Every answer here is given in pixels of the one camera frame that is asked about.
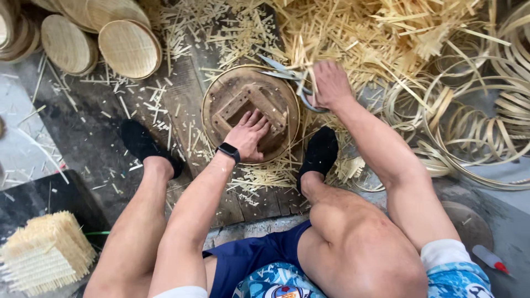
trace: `wooden plank floor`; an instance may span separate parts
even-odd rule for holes
[[[107,185],[96,190],[91,190],[92,195],[100,204],[106,218],[113,224],[126,204],[134,195],[143,174],[143,169],[129,172],[131,163],[135,159],[130,154],[125,155],[126,149],[119,136],[119,127],[123,119],[126,119],[125,110],[119,100],[123,101],[129,113],[134,114],[133,118],[148,127],[154,138],[163,147],[167,145],[167,130],[159,130],[153,126],[153,112],[148,110],[143,104],[149,102],[153,91],[142,87],[157,86],[157,81],[165,85],[166,92],[163,93],[161,109],[166,109],[167,114],[158,116],[158,119],[166,124],[172,124],[172,140],[176,140],[179,148],[186,157],[188,167],[185,173],[176,181],[170,181],[167,193],[168,214],[170,206],[173,205],[184,191],[185,185],[196,177],[207,165],[205,159],[192,154],[186,154],[188,144],[194,142],[198,131],[202,130],[201,124],[201,104],[204,92],[210,81],[205,82],[200,67],[217,68],[219,54],[214,50],[191,48],[191,57],[181,57],[172,62],[172,72],[177,75],[169,76],[172,86],[165,81],[168,77],[167,63],[163,62],[162,67],[151,77],[137,81],[134,87],[134,94],[127,92],[123,86],[120,90],[125,93],[114,93],[113,86],[103,84],[82,83],[79,78],[67,76],[66,81],[70,88],[70,95],[78,105],[76,112],[63,93],[56,95],[51,85],[56,80],[51,71],[47,69],[37,93],[34,103],[36,108],[43,104],[47,108],[40,112],[40,116],[55,141],[58,149],[64,157],[67,165],[77,171],[88,189]],[[37,72],[41,54],[33,54],[26,61],[14,66],[15,71],[21,78],[28,94],[33,94],[37,84],[39,74]],[[241,64],[247,64],[249,60],[242,60]],[[98,77],[106,77],[103,64],[99,64],[91,74],[98,80]],[[177,106],[180,104],[178,117],[175,117]],[[111,115],[111,118],[104,116],[101,111]],[[189,139],[189,124],[192,123],[192,140]],[[203,148],[202,142],[198,142],[196,150]],[[176,150],[172,151],[174,156],[178,156]],[[295,154],[301,157],[301,148]],[[239,170],[235,170],[232,176],[237,177]],[[112,183],[122,193],[117,193]],[[213,226],[224,226],[241,221],[254,221],[267,217],[281,215],[298,214],[300,204],[305,200],[298,195],[296,190],[272,188],[268,191],[258,191],[260,197],[254,197],[259,204],[252,206],[239,200],[236,193],[227,191],[223,193]]]

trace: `foot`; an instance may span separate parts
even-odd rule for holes
[[[316,132],[307,145],[304,163],[298,173],[296,187],[300,194],[302,194],[302,184],[315,181],[315,178],[324,181],[337,160],[338,152],[339,144],[333,129],[324,126]]]
[[[177,178],[182,173],[184,163],[180,159],[175,159],[168,151],[158,146],[149,134],[149,130],[138,121],[126,119],[121,123],[121,139],[125,148],[142,163],[144,159],[150,156],[160,156],[171,163],[173,168],[172,179]]]

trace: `man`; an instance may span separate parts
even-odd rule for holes
[[[337,158],[333,130],[310,140],[298,190],[313,206],[310,221],[283,233],[229,242],[203,252],[234,158],[218,151],[164,220],[166,183],[181,163],[155,145],[147,129],[124,123],[127,149],[144,177],[107,239],[86,297],[472,297],[489,294],[432,188],[403,139],[366,111],[333,62],[314,66],[316,106],[339,117],[388,194],[390,219],[346,190],[323,183]],[[225,143],[242,161],[260,161],[257,142],[270,124],[248,112]]]

